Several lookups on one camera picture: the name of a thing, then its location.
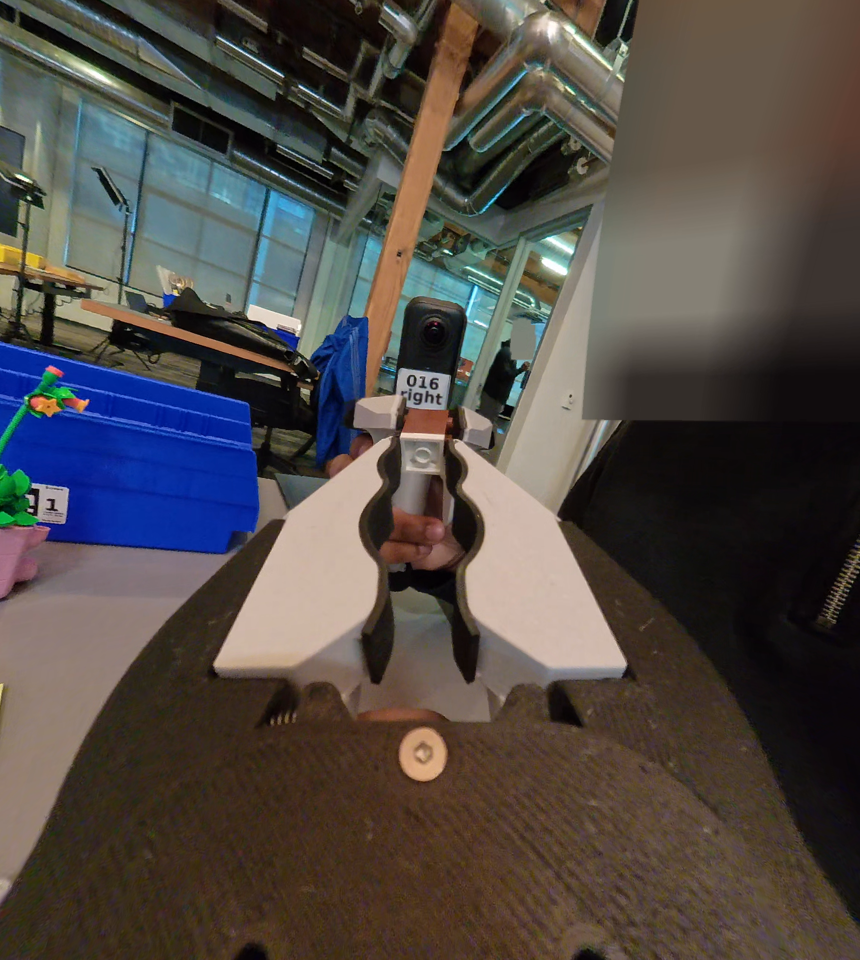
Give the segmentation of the black tablet stand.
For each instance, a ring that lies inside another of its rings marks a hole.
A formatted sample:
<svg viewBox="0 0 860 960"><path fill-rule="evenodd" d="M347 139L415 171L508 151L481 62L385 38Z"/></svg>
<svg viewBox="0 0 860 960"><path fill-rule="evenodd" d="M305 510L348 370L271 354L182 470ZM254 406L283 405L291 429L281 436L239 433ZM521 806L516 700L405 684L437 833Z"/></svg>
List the black tablet stand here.
<svg viewBox="0 0 860 960"><path fill-rule="evenodd" d="M21 169L0 159L0 179L16 198L18 205L17 226L20 237L20 249L23 257L28 254L28 235L31 209L42 210L46 192L31 176ZM17 274L16 303L13 315L6 327L3 342L13 343L18 340L28 340L29 333L23 320L24 298L28 274L23 271Z"/></svg>

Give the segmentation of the silver ventilation duct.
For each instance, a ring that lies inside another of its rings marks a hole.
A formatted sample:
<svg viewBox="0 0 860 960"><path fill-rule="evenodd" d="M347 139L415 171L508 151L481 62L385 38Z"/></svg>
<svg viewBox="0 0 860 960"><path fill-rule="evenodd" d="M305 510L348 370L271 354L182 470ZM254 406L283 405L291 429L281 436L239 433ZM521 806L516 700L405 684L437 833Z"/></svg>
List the silver ventilation duct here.
<svg viewBox="0 0 860 960"><path fill-rule="evenodd" d="M450 212L475 217L529 166L559 143L575 139L610 163L625 87L628 45L602 48L567 15L544 2L456 2L502 40L494 57L450 111L443 150L464 143L483 155L528 118L544 121L517 138L468 194L435 174L433 196Z"/></svg>

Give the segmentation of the person's right hand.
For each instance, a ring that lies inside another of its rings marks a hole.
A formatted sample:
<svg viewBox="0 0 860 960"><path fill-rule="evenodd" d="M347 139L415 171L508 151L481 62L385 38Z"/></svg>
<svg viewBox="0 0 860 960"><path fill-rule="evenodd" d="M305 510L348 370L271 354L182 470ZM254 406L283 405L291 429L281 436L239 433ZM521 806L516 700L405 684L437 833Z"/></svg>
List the person's right hand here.
<svg viewBox="0 0 860 960"><path fill-rule="evenodd" d="M426 514L393 508L393 529L383 543L380 555L392 566L409 565L413 570L448 571L465 556L452 532L443 521L444 487L439 476L430 479L425 498Z"/></svg>

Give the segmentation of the person's black clothing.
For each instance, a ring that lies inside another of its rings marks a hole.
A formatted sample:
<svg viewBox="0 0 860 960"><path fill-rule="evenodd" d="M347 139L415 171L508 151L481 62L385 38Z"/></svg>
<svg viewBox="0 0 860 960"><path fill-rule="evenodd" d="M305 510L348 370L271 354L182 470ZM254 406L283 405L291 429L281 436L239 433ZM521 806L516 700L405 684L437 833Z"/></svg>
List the person's black clothing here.
<svg viewBox="0 0 860 960"><path fill-rule="evenodd" d="M560 516L660 601L860 924L860 423L622 423Z"/></svg>

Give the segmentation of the long wooden desk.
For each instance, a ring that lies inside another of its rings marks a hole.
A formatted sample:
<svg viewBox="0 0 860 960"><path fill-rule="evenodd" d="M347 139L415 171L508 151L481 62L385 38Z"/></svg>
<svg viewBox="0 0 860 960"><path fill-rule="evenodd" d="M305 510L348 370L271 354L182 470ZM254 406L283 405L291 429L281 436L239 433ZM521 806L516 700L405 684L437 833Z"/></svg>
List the long wooden desk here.
<svg viewBox="0 0 860 960"><path fill-rule="evenodd" d="M142 330L161 342L164 353L179 354L195 358L201 364L207 364L222 370L232 370L237 374L269 374L280 378L295 378L297 382L314 386L319 374L309 361L287 362L252 349L236 346L203 336L197 332L183 330L148 314L141 314L123 306L86 298L80 307L91 314L110 319L113 322Z"/></svg>

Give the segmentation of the small white toy plate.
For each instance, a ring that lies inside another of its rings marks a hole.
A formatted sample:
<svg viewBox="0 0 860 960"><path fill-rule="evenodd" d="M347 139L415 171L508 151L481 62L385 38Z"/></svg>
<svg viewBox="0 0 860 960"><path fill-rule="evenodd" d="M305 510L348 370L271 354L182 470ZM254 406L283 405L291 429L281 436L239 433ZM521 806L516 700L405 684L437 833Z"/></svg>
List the small white toy plate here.
<svg viewBox="0 0 860 960"><path fill-rule="evenodd" d="M402 433L399 438L401 475L442 476L446 439L442 435Z"/></svg>

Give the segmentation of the black light stand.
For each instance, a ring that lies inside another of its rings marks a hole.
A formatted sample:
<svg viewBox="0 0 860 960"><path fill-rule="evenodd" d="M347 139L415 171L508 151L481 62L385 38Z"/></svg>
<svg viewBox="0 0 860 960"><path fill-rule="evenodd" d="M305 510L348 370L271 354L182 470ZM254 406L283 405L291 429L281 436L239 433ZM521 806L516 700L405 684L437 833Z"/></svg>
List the black light stand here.
<svg viewBox="0 0 860 960"><path fill-rule="evenodd" d="M122 306L124 304L124 288L131 263L133 209L128 198L126 198L105 167L94 165L91 167L91 170L98 178L100 186L112 204L112 207L123 216L119 266L116 277L116 303L118 306Z"/></svg>

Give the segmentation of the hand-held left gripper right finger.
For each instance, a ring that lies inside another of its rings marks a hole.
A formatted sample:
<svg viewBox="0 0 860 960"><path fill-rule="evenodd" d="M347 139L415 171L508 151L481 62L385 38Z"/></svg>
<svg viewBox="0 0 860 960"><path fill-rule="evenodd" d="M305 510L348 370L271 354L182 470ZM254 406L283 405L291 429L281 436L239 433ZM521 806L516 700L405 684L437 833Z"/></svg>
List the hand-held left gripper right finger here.
<svg viewBox="0 0 860 960"><path fill-rule="evenodd" d="M454 659L496 716L511 690L623 678L628 662L556 516L460 439L446 448Z"/></svg>

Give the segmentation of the blue jacket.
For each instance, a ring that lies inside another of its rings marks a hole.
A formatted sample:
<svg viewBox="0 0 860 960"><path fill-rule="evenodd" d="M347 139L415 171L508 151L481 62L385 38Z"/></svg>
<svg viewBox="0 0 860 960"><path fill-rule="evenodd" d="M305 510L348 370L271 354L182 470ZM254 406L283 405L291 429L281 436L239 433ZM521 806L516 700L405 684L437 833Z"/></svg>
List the blue jacket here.
<svg viewBox="0 0 860 960"><path fill-rule="evenodd" d="M344 316L311 356L320 374L317 386L316 467L349 453L359 431L353 428L356 402L365 396L368 320Z"/></svg>

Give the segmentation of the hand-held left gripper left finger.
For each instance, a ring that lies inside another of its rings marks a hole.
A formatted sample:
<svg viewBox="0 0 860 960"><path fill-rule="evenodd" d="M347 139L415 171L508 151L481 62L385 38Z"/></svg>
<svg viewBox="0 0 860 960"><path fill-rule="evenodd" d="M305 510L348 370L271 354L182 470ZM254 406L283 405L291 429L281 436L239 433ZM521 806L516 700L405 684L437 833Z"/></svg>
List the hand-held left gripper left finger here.
<svg viewBox="0 0 860 960"><path fill-rule="evenodd" d="M378 601L379 557L364 546L364 509L380 495L385 438L290 510L213 669L226 679L328 682L352 714L368 683L361 645Z"/></svg>

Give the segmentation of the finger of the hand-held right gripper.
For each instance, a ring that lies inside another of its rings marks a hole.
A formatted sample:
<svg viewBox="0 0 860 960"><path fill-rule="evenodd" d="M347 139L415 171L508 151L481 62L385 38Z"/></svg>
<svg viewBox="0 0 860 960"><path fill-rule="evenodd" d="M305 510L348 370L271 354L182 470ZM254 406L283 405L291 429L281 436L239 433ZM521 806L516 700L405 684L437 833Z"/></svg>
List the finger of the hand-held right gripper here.
<svg viewBox="0 0 860 960"><path fill-rule="evenodd" d="M408 411L399 394L381 394L359 399L344 415L344 426L369 436L374 444L398 437Z"/></svg>
<svg viewBox="0 0 860 960"><path fill-rule="evenodd" d="M466 407L449 411L449 438L462 441L472 450L491 450L494 445L494 429L491 420Z"/></svg>

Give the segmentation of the blue labelled plastic bin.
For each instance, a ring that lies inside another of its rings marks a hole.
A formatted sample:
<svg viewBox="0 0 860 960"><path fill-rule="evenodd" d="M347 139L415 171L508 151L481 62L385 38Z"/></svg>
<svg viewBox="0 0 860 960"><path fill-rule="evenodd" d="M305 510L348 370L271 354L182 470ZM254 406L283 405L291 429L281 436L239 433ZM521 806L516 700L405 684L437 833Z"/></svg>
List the blue labelled plastic bin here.
<svg viewBox="0 0 860 960"><path fill-rule="evenodd" d="M256 530L244 402L0 342L0 436L47 366L88 405L27 414L1 459L53 542L222 554Z"/></svg>

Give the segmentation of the wooden desk black legs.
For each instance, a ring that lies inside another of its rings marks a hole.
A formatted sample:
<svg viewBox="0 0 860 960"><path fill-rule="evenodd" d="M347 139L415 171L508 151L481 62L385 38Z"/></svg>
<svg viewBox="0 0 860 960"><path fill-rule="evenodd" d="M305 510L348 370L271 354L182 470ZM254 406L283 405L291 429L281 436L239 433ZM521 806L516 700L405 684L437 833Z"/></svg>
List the wooden desk black legs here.
<svg viewBox="0 0 860 960"><path fill-rule="evenodd" d="M0 261L0 277L1 276L16 279L18 294L18 303L4 335L4 340L6 342L30 340L30 335L24 330L25 325L23 322L23 298L24 292L29 286L35 291L40 292L43 296L40 334L36 342L40 344L41 347L44 346L46 348L54 346L53 338L57 299L62 296L78 300L87 299L94 291L104 289L99 283L73 270L63 268L33 268L28 267L25 262L13 265Z"/></svg>

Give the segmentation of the black bag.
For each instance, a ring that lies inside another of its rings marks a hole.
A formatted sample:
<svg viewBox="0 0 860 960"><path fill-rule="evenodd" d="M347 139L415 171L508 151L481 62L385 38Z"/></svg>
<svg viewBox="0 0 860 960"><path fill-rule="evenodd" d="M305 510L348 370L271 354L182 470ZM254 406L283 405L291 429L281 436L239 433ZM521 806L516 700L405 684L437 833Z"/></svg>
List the black bag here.
<svg viewBox="0 0 860 960"><path fill-rule="evenodd" d="M179 329L284 361L303 379L319 377L315 365L281 334L249 320L243 313L206 304L192 288L185 288L175 296L163 307L162 315Z"/></svg>

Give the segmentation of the wooden support beam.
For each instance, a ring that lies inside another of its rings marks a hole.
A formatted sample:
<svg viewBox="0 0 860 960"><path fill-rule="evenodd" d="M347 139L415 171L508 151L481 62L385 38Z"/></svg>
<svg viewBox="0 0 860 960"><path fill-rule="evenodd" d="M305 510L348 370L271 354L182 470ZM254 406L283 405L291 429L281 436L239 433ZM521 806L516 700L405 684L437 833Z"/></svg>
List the wooden support beam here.
<svg viewBox="0 0 860 960"><path fill-rule="evenodd" d="M477 30L478 24L471 15L456 3L451 3L438 35L436 52L366 303L367 396L375 393L392 323Z"/></svg>

